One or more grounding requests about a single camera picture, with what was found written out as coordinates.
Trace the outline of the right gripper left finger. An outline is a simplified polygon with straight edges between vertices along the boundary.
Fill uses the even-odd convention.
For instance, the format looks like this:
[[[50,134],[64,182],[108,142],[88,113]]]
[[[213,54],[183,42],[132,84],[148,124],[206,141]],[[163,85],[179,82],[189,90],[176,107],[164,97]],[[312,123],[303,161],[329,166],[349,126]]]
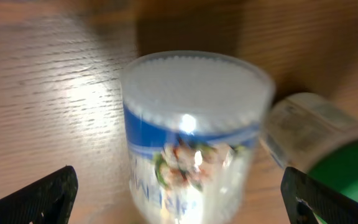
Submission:
[[[74,168],[62,167],[0,199],[0,224],[67,224],[77,191]]]

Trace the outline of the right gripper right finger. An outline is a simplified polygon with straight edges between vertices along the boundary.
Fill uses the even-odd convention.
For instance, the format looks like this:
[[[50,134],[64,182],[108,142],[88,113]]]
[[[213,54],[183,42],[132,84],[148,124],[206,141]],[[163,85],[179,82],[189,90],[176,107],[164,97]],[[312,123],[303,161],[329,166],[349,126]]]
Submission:
[[[285,169],[280,190],[291,224],[358,224],[358,202],[294,167]]]

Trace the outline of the green lid glass jar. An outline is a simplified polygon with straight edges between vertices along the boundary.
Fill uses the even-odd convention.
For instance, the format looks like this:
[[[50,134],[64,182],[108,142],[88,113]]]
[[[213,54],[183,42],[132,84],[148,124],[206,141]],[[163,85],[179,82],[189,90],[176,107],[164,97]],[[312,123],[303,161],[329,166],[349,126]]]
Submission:
[[[294,167],[358,202],[358,120],[314,93],[277,102],[261,145],[284,170]]]

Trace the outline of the white blue label container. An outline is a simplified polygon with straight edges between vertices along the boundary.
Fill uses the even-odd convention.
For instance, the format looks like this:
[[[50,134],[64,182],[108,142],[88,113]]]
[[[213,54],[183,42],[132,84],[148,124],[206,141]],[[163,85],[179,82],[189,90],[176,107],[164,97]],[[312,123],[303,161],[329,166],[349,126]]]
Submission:
[[[120,75],[129,188],[148,223],[229,223],[275,84],[227,55],[145,55]]]

